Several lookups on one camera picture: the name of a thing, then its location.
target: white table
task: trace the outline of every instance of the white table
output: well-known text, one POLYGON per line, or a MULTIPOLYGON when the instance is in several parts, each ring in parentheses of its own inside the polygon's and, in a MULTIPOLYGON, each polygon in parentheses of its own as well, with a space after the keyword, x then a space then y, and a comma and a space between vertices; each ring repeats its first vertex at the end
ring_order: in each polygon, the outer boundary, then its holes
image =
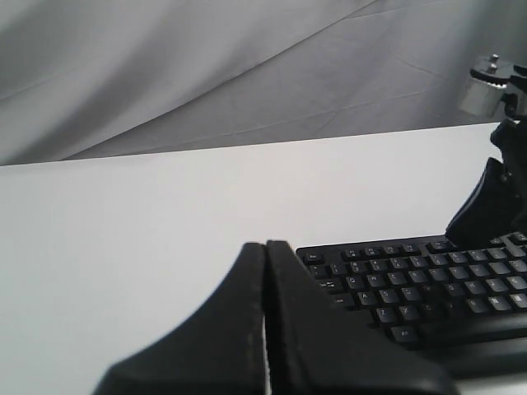
MULTIPOLYGON (((245 241, 442 233, 499 154, 493 128, 0 168, 0 393, 89 393, 186 319, 245 241)), ((525 393, 527 374, 460 385, 525 393)))

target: metal cylinder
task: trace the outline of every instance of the metal cylinder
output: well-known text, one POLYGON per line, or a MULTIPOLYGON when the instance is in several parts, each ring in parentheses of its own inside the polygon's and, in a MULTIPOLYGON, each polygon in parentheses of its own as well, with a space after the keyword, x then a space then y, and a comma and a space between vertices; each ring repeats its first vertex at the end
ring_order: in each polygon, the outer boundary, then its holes
POLYGON ((459 101, 459 108, 472 115, 491 118, 500 104, 505 89, 506 85, 495 85, 470 78, 459 101))

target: white tabletop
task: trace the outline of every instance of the white tabletop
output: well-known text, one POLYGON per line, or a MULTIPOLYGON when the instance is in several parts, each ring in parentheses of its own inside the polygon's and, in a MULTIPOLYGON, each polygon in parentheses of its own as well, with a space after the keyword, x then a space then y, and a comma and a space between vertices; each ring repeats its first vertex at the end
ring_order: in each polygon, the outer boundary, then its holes
POLYGON ((245 241, 443 233, 499 154, 493 128, 0 168, 0 393, 89 393, 111 363, 187 318, 245 241))

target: black keyboard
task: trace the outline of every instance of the black keyboard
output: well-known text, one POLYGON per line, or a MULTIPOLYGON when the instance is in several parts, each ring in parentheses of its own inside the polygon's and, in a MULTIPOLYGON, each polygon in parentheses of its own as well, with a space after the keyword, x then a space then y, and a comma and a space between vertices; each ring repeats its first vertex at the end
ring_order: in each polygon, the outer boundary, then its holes
POLYGON ((524 235, 470 251, 431 236, 296 253, 336 304, 454 376, 526 369, 524 235))

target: gray fabric backdrop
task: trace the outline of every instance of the gray fabric backdrop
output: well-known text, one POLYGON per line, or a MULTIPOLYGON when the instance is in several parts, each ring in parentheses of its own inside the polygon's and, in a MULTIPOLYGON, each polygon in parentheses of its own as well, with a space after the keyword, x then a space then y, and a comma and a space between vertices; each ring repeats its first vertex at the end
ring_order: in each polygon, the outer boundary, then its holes
POLYGON ((482 53, 525 0, 4 0, 0 164, 488 122, 482 53))

